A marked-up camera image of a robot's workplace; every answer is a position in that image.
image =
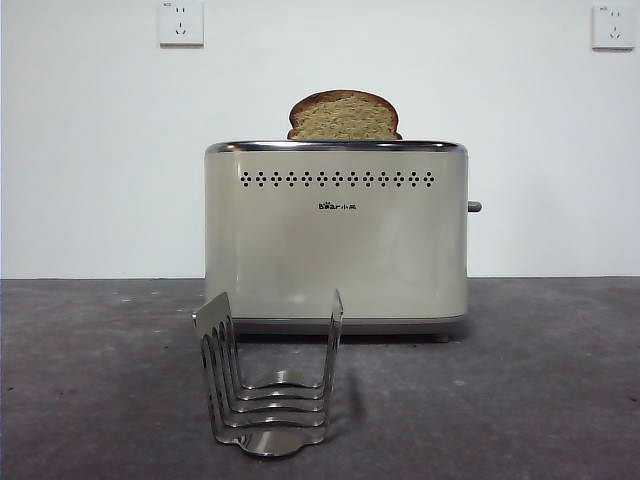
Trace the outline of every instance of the toaster vent hole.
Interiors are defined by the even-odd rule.
[[[318,186],[326,187],[333,184],[336,187],[342,186],[344,183],[345,186],[350,186],[352,188],[357,188],[358,183],[362,182],[363,187],[371,188],[378,185],[379,187],[385,188],[387,186],[394,186],[397,188],[401,188],[404,183],[407,183],[407,186],[411,186],[415,188],[420,185],[420,183],[424,183],[425,187],[430,188],[433,186],[435,182],[435,176],[432,172],[406,172],[406,177],[404,172],[386,172],[386,171],[346,171],[341,173],[340,171],[336,171],[335,175],[332,175],[334,172],[326,172],[326,171],[304,171],[300,172],[302,175],[298,177],[294,171],[283,172],[285,177],[280,176],[279,171],[274,171],[270,175],[271,172],[254,172],[255,177],[251,177],[251,172],[241,172],[241,176],[239,177],[240,184],[247,188],[251,186],[253,182],[258,184],[258,187],[264,187],[265,184],[269,183],[273,185],[273,187],[278,187],[281,183],[284,185],[289,185],[289,187],[293,188],[296,186],[298,182],[300,184],[304,184],[305,187],[311,187],[313,182],[317,182]]]

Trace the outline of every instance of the brand logo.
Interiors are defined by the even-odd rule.
[[[357,210],[358,206],[351,203],[322,202],[318,204],[318,210]]]

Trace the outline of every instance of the whole wheat bread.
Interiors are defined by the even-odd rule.
[[[384,98],[358,90],[315,93],[289,114],[292,140],[398,140],[398,113]]]

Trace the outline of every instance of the bread crust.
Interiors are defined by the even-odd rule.
[[[398,140],[402,139],[402,136],[397,132],[398,112],[393,107],[393,105],[391,105],[391,103],[389,103],[384,98],[379,97],[378,95],[363,92],[360,90],[328,90],[326,92],[314,93],[313,95],[309,95],[308,97],[300,100],[293,106],[291,112],[289,113],[289,122],[291,123],[291,126],[293,128],[289,130],[287,138],[291,139],[296,134],[296,128],[301,125],[299,117],[308,108],[322,102],[333,102],[336,100],[352,98],[354,96],[360,97],[368,102],[378,104],[388,110],[392,115],[392,122],[389,125],[392,135],[394,135]]]

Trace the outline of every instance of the toaster base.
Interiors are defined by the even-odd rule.
[[[447,334],[459,327],[466,315],[439,318],[344,318],[343,335]],[[243,335],[326,335],[324,318],[235,318],[236,332]]]

